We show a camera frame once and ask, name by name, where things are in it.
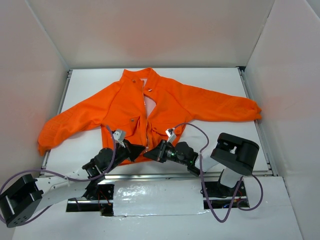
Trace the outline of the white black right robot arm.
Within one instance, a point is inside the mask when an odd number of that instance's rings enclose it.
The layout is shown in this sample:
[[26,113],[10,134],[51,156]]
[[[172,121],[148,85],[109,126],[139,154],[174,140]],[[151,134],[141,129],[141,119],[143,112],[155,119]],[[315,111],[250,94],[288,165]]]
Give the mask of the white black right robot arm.
[[217,189],[221,195],[228,196],[235,190],[240,177],[252,175],[259,150],[257,143],[223,132],[218,136],[216,147],[207,157],[195,152],[185,141],[172,145],[170,139],[162,140],[143,156],[158,163],[171,161],[184,165],[196,177],[221,164],[225,169]]

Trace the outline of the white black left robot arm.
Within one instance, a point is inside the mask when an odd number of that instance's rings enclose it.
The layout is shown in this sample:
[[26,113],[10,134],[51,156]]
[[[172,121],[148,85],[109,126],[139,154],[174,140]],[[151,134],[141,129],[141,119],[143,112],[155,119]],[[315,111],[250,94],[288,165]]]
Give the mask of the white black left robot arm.
[[8,228],[23,226],[31,221],[34,213],[64,200],[95,198],[98,184],[107,173],[125,160],[134,162],[144,150],[143,145],[131,144],[125,139],[115,144],[115,150],[101,149],[88,163],[70,173],[52,173],[39,178],[30,173],[22,175],[0,195],[5,225]]

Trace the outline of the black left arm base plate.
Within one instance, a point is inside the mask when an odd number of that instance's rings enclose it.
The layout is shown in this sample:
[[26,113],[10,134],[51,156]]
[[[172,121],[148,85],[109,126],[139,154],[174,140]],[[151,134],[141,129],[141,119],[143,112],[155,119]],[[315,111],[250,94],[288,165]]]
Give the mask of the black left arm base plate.
[[67,201],[66,212],[97,212],[103,217],[112,217],[114,215],[114,190],[114,184],[99,184],[96,195],[89,199],[85,197],[70,198]]

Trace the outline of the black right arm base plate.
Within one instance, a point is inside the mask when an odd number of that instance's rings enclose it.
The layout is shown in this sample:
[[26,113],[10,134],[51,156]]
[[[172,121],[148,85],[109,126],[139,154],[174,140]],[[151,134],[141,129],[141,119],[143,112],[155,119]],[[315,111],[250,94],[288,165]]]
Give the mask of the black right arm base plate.
[[[227,209],[229,207],[233,194],[236,190],[236,185],[234,188],[229,188],[221,185],[218,181],[206,181],[205,187],[211,207],[213,209]],[[247,200],[247,191],[244,181],[242,181],[239,186],[232,204],[232,208],[237,208],[238,202],[238,206],[240,208],[250,207],[249,201]]]

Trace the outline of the orange zip-up jacket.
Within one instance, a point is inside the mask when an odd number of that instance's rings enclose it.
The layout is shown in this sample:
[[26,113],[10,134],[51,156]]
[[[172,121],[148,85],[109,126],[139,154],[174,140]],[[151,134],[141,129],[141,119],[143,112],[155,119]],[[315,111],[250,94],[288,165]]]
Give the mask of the orange zip-up jacket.
[[47,121],[37,139],[40,155],[82,131],[101,129],[102,145],[112,148],[110,131],[125,131],[132,144],[147,151],[185,123],[249,122],[261,119],[261,108],[248,98],[180,83],[152,68],[124,70],[120,80]]

